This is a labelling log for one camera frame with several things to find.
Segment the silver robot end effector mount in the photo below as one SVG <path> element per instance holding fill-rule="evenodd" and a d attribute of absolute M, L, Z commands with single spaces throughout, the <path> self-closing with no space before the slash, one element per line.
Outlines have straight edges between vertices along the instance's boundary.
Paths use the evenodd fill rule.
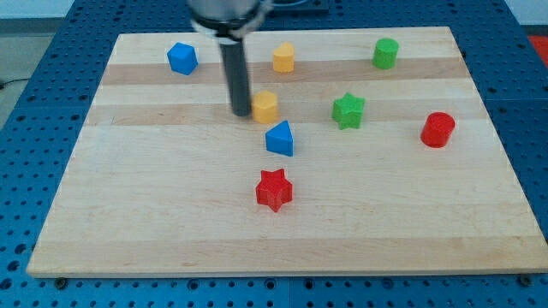
<path fill-rule="evenodd" d="M 219 42 L 239 42 L 256 31 L 273 9 L 272 0 L 187 0 L 195 31 Z"/>

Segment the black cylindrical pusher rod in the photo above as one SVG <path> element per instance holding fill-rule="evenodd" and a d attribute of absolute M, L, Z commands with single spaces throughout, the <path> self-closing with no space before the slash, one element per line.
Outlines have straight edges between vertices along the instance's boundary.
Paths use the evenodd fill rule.
<path fill-rule="evenodd" d="M 220 44 L 219 47 L 232 113 L 239 117 L 249 116 L 252 105 L 244 44 L 238 41 Z"/>

